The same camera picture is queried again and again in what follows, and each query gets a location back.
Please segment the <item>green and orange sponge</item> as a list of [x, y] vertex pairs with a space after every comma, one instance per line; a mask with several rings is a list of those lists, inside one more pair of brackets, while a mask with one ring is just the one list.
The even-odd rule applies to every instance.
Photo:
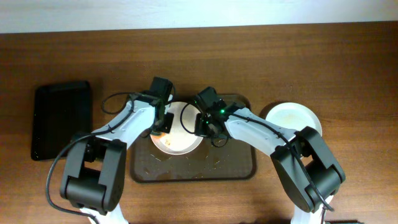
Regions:
[[156, 146], [168, 146], [169, 145], [169, 137], [167, 133], [152, 133], [150, 135], [152, 142]]

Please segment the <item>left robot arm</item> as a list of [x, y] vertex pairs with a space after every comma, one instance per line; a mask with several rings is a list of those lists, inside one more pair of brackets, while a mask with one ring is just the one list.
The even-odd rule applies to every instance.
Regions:
[[71, 203], [72, 214], [90, 223], [127, 223], [119, 205], [127, 150], [144, 131], [164, 126], [174, 89], [168, 79], [155, 77], [148, 90], [124, 92], [124, 104], [110, 122], [62, 149], [67, 159], [60, 196]]

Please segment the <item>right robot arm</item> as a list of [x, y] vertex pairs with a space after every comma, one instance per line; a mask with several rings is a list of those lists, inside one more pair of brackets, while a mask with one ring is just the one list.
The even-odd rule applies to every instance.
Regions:
[[288, 129], [266, 121], [243, 105], [227, 104], [209, 86], [194, 97], [200, 111], [194, 133], [210, 139], [235, 139], [272, 160], [279, 180], [295, 205], [292, 223], [324, 223], [330, 200], [346, 180], [343, 168], [321, 134], [309, 126]]

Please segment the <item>large brown serving tray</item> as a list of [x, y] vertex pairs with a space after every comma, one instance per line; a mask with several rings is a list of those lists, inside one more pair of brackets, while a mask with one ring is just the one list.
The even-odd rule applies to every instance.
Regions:
[[[199, 110], [185, 105], [180, 115], [184, 130], [193, 134]], [[155, 146], [142, 134], [130, 148], [130, 175], [138, 183], [194, 180], [245, 180], [256, 172], [256, 150], [234, 139], [203, 138], [192, 152], [174, 156]]]

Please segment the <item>small black tray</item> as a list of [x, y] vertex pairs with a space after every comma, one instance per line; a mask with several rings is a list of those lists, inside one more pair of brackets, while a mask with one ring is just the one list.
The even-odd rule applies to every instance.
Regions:
[[31, 159], [54, 159], [74, 134], [90, 132], [92, 104], [88, 81], [38, 87], [34, 98]]

